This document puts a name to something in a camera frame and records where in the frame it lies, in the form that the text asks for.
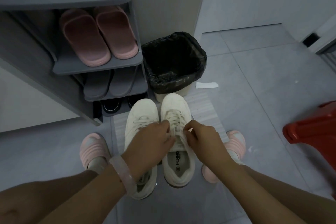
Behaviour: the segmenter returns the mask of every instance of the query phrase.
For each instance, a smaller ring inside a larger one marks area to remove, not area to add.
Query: bracelet
[[[114,167],[122,183],[124,184],[127,195],[133,196],[137,191],[137,184],[134,181],[131,172],[129,171],[128,165],[124,159],[120,155],[117,155],[111,158],[109,162]]]

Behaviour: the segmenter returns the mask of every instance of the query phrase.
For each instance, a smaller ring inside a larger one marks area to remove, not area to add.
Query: white sneaker
[[[141,128],[158,121],[158,109],[152,100],[145,98],[137,101],[129,112],[126,122],[125,150]],[[137,192],[132,197],[138,200],[148,197],[155,188],[156,176],[157,166],[143,174],[136,183]]]
[[[165,179],[173,187],[184,187],[195,172],[195,153],[183,133],[184,126],[191,121],[191,112],[182,96],[166,95],[161,105],[161,120],[169,121],[170,134],[176,136],[176,142],[162,160]]]

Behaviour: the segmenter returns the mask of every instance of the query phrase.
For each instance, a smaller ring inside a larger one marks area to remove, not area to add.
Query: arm
[[[131,175],[138,180],[157,165],[175,142],[168,137],[169,122],[153,123],[141,129],[133,138],[122,158]],[[126,193],[124,184],[111,164],[82,190],[56,208],[40,223],[101,224]]]
[[[192,120],[185,126],[184,132],[199,160],[236,197],[253,223],[305,223],[233,161],[213,127]]]

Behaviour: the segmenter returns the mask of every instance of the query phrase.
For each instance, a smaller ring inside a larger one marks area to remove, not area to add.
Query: white sock
[[[244,143],[244,139],[243,139],[243,135],[241,133],[235,133],[233,134],[235,137],[237,137],[237,139],[242,143]],[[229,153],[229,155],[231,156],[231,158],[239,165],[245,165],[243,162],[240,161],[240,159],[238,158],[237,153],[235,153],[233,150],[227,150],[227,152]]]
[[[104,157],[96,157],[89,162],[87,170],[95,171],[97,174],[101,174],[106,167],[106,159]]]

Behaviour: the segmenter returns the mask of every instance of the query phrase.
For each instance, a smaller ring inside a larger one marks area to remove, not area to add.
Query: pink slipper
[[[88,168],[90,161],[96,157],[104,157],[106,161],[111,158],[105,139],[98,133],[91,133],[84,138],[79,156],[85,169]]]
[[[117,59],[130,59],[139,52],[128,17],[117,5],[96,7],[96,23]]]
[[[94,18],[82,9],[65,11],[59,19],[63,35],[78,58],[89,67],[106,64],[111,53],[100,35]]]
[[[224,145],[227,150],[233,150],[237,154],[238,159],[241,160],[246,152],[245,138],[240,133],[241,140],[239,140],[237,137],[235,137],[236,133],[240,132],[237,130],[231,130],[227,132],[226,134],[229,137],[229,141]],[[219,182],[217,176],[205,165],[202,166],[202,174],[204,176],[204,179],[210,183]]]

